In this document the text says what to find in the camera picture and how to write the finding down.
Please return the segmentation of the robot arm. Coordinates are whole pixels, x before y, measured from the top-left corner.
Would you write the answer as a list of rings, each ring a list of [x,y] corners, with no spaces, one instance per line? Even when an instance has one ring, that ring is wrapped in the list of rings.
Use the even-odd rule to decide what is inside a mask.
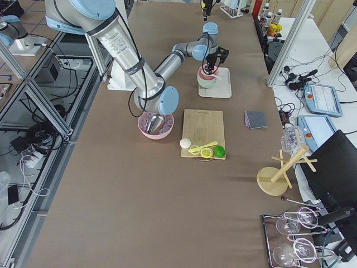
[[[139,53],[115,1],[46,1],[45,8],[48,27],[88,35],[103,45],[135,84],[134,102],[146,112],[167,115],[176,110],[179,93],[175,87],[166,85],[166,80],[186,58],[207,62],[205,72],[212,74],[215,64],[222,64],[229,54],[218,45],[217,24],[207,22],[199,39],[176,44],[158,68],[152,70]]]

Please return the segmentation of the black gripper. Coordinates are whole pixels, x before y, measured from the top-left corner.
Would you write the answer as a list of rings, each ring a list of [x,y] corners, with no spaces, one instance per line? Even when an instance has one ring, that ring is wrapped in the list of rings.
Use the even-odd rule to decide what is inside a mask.
[[[208,17],[210,16],[211,9],[219,2],[220,2],[220,0],[201,0],[200,1],[204,21],[208,20]]]
[[[223,64],[224,61],[227,59],[228,55],[229,55],[229,50],[218,46],[215,52],[210,53],[206,57],[207,64],[205,67],[205,72],[207,74],[214,74],[217,58],[219,58],[219,64]]]

